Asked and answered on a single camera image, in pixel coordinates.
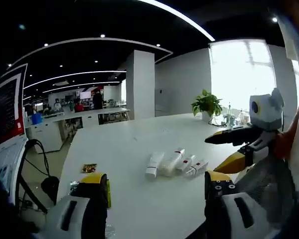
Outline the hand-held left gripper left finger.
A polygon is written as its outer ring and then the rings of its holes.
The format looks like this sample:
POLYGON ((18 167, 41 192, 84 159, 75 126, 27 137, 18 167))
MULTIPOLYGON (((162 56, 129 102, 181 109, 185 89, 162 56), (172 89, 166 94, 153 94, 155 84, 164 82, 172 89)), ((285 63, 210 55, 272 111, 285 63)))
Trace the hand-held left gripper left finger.
POLYGON ((70 183, 69 193, 51 208, 36 239, 105 239, 108 179, 105 173, 91 173, 70 183))

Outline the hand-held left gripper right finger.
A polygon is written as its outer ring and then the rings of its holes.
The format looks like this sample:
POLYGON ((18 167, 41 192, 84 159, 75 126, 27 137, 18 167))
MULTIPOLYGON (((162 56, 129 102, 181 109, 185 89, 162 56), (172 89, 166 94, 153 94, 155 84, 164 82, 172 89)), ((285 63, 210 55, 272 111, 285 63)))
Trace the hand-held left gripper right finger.
POLYGON ((265 239, 277 232, 266 210, 246 192, 239 192, 230 176, 207 170, 204 177, 209 239, 265 239))

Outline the person's right hand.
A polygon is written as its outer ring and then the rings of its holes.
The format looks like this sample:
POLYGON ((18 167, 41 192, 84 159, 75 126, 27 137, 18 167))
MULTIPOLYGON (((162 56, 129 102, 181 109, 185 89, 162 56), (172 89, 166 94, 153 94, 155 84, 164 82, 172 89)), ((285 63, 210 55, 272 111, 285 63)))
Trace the person's right hand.
POLYGON ((274 155, 278 159, 287 159, 290 156, 296 132, 288 130, 276 135, 274 155))

